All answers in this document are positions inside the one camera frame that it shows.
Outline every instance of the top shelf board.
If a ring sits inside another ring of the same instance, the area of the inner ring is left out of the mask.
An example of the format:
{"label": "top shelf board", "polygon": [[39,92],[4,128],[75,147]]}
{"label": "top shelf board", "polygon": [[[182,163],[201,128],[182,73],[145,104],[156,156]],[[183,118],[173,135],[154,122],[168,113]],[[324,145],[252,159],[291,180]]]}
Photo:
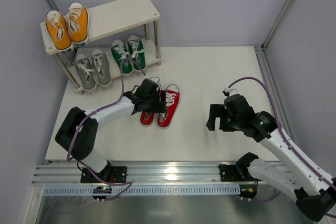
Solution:
{"label": "top shelf board", "polygon": [[[90,8],[88,11],[89,42],[160,19],[160,13],[151,0],[116,0]],[[41,23],[41,30],[46,53],[58,53],[45,22]]]}

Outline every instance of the pair of shoes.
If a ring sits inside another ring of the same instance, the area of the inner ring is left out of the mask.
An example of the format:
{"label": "pair of shoes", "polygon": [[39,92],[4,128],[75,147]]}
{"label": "pair of shoes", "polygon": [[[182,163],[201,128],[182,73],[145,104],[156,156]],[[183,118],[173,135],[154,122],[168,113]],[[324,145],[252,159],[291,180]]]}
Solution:
{"label": "pair of shoes", "polygon": [[[166,112],[159,113],[159,117],[157,118],[157,124],[160,128],[166,129],[170,126],[177,106],[180,102],[180,90],[178,86],[175,84],[170,84],[166,90]],[[140,116],[140,123],[145,126],[151,126],[154,121],[154,113],[145,113],[142,112]]]}
{"label": "pair of shoes", "polygon": [[46,16],[48,33],[56,49],[62,53],[72,51],[74,44],[80,46],[89,42],[89,24],[89,12],[80,3],[70,5],[67,20],[56,10],[51,10]]}
{"label": "pair of shoes", "polygon": [[109,59],[98,48],[92,51],[91,60],[85,54],[77,54],[75,69],[86,91],[93,90],[96,87],[93,78],[94,72],[97,74],[101,86],[106,87],[111,83]]}
{"label": "pair of shoes", "polygon": [[[119,67],[121,60],[124,59],[122,73],[126,76],[132,73],[133,67],[136,71],[145,70],[146,68],[143,43],[136,35],[131,35],[128,38],[127,47],[121,40],[114,40],[111,45],[111,53]],[[128,59],[133,59],[137,64],[133,64],[132,67]]]}

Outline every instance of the bottom shelf board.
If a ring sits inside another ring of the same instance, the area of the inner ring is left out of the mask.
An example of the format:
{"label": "bottom shelf board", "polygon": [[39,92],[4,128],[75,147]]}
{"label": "bottom shelf board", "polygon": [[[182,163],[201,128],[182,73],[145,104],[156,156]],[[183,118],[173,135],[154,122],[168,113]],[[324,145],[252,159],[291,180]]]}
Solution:
{"label": "bottom shelf board", "polygon": [[[144,47],[144,51],[145,51],[145,60],[146,60],[146,67],[159,63],[161,61],[160,59],[156,58],[156,48],[155,48],[155,44],[154,42],[150,39],[150,40],[145,40],[144,38],[141,39],[142,43],[143,43],[143,47]],[[78,49],[77,54],[85,54],[86,56],[88,56],[89,58],[91,57],[92,51],[95,48],[91,48],[91,47],[81,47]],[[108,57],[109,60],[109,65],[110,65],[110,75],[111,75],[111,79],[115,79],[120,77],[120,68],[117,65],[116,61],[114,60],[114,58],[112,57],[112,53],[111,53],[111,49],[109,47],[104,47],[104,48],[99,48],[101,49],[106,56]],[[76,72],[75,67],[68,67],[70,73],[72,74],[72,76],[74,77],[74,79],[77,81],[77,83],[80,85],[79,89],[75,89],[77,92],[83,91],[84,88],[81,84],[80,78]],[[96,74],[93,75],[93,78],[96,82],[96,85],[99,85],[98,79]]]}
{"label": "bottom shelf board", "polygon": [[[208,131],[205,124],[211,103],[223,103],[222,90],[233,81],[252,76],[261,78],[253,47],[161,47],[162,65],[147,68],[150,77],[160,77],[161,86],[177,84],[181,91],[178,106],[168,129],[140,124],[140,114],[121,118],[100,129],[95,148],[115,161],[237,161],[252,152],[266,161],[278,161],[267,149],[242,132]],[[140,85],[141,73],[125,77],[125,91]],[[255,111],[270,112],[267,96],[253,81],[235,85]],[[116,79],[106,88],[98,87],[80,95],[68,82],[56,119],[46,159],[65,160],[66,151],[55,142],[69,110],[75,106],[95,108],[120,96],[121,82]]]}

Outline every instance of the orange shoe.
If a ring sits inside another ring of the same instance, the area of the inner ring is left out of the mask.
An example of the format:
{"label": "orange shoe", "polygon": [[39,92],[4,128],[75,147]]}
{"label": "orange shoe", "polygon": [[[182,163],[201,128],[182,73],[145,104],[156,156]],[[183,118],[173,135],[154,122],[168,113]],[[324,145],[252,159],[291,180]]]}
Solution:
{"label": "orange shoe", "polygon": [[61,13],[56,10],[48,12],[46,26],[58,51],[65,53],[73,50],[73,43],[68,34],[67,23]]}
{"label": "orange shoe", "polygon": [[89,42],[90,16],[80,3],[72,3],[67,15],[70,34],[74,44],[84,45]]}

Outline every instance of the shoe rack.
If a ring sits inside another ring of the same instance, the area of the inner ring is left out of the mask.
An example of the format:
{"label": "shoe rack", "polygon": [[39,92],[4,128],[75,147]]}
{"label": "shoe rack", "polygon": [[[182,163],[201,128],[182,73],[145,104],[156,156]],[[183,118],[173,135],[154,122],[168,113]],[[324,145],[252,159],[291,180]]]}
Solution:
{"label": "shoe rack", "polygon": [[[159,19],[160,13],[151,0],[117,0],[88,9],[90,15],[89,43],[122,31],[143,26],[145,37],[142,38],[146,55],[146,65],[161,65]],[[154,40],[150,38],[148,24],[153,22]],[[79,77],[73,62],[66,54],[57,51],[53,40],[49,36],[45,22],[40,24],[46,53],[54,56],[63,72],[73,84],[76,91],[84,94]],[[109,48],[101,48],[109,57],[111,78],[120,77],[117,64],[114,62]]]}

